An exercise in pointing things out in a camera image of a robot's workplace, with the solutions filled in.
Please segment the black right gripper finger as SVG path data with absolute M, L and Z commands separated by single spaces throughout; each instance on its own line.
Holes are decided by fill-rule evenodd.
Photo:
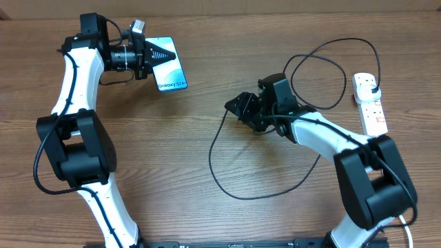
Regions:
M 258 112 L 258 97 L 251 92 L 242 92 L 226 102 L 225 109 L 236 116 L 253 116 Z
M 254 131 L 262 130 L 261 120 L 259 119 L 258 115 L 252 116 L 249 114 L 242 114 L 238 117 L 238 120 L 252 128 Z

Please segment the blue Samsung smartphone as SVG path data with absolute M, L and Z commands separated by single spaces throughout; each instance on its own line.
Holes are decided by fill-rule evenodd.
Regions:
M 187 88 L 187 79 L 172 37 L 151 37 L 145 39 L 163 50 L 174 54 L 171 59 L 152 68 L 159 92 L 171 92 Z

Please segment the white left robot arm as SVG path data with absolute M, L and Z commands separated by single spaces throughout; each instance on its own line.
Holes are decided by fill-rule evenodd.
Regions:
M 130 72 L 135 80 L 154 75 L 158 90 L 182 90 L 187 82 L 171 37 L 145 36 L 145 24 L 132 22 L 111 40 L 111 21 L 93 13 L 80 16 L 81 30 L 61 46 L 65 75 L 56 105 L 37 120 L 38 155 L 46 155 L 55 176 L 88 204 L 105 247 L 146 247 L 116 183 L 117 157 L 96 113 L 103 73 Z

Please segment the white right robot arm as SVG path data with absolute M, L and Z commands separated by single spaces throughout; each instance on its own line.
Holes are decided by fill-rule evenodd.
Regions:
M 322 239 L 323 247 L 373 247 L 392 220 L 412 209 L 418 196 L 393 139 L 369 137 L 299 105 L 283 73 L 258 81 L 259 94 L 242 92 L 225 109 L 255 132 L 274 126 L 279 136 L 308 147 L 335 165 L 346 216 Z

